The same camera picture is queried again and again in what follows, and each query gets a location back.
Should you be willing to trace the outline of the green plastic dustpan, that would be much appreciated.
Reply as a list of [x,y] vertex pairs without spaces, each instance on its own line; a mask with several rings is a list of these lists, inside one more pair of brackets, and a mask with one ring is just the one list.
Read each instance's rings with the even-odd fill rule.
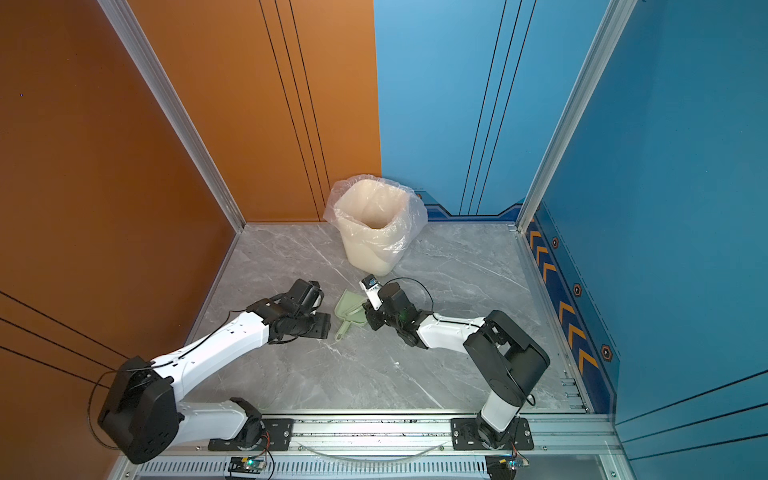
[[367,318],[364,303],[367,298],[350,290],[345,290],[334,308],[334,315],[341,324],[335,339],[340,341],[352,325],[366,325]]

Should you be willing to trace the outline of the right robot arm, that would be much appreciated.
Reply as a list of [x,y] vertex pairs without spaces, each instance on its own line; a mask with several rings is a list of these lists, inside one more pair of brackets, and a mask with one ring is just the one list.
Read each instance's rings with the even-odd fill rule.
[[393,279],[380,283],[373,275],[360,281],[363,304],[373,330],[393,328],[411,347],[465,353],[491,392],[475,420],[475,437],[492,450],[530,450],[522,407],[535,403],[532,394],[550,358],[511,317],[493,310],[484,317],[462,319],[420,310]]

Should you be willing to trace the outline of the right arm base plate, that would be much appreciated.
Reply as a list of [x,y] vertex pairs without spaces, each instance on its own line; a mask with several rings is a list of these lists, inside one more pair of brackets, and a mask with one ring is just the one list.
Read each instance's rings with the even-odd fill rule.
[[453,449],[532,451],[534,440],[527,419],[515,417],[504,432],[497,432],[480,418],[450,420]]

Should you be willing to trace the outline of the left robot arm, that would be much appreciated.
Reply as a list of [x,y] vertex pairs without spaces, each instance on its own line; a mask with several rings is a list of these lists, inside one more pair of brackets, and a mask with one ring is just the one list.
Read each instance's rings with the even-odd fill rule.
[[146,463],[166,449],[205,441],[211,449],[266,449],[262,413],[241,397],[223,402],[187,401],[199,384],[245,354],[298,338],[326,339],[330,316],[320,312],[320,284],[298,279],[281,294],[228,313],[213,332],[153,360],[135,356],[110,371],[112,384],[90,431],[102,430],[108,448],[132,463]]

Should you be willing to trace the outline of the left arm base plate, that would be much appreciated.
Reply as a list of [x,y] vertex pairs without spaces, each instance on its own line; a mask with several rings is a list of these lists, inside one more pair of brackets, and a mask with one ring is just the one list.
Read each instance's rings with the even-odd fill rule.
[[294,420],[291,418],[267,418],[248,420],[234,439],[211,439],[209,451],[288,451],[292,439]]

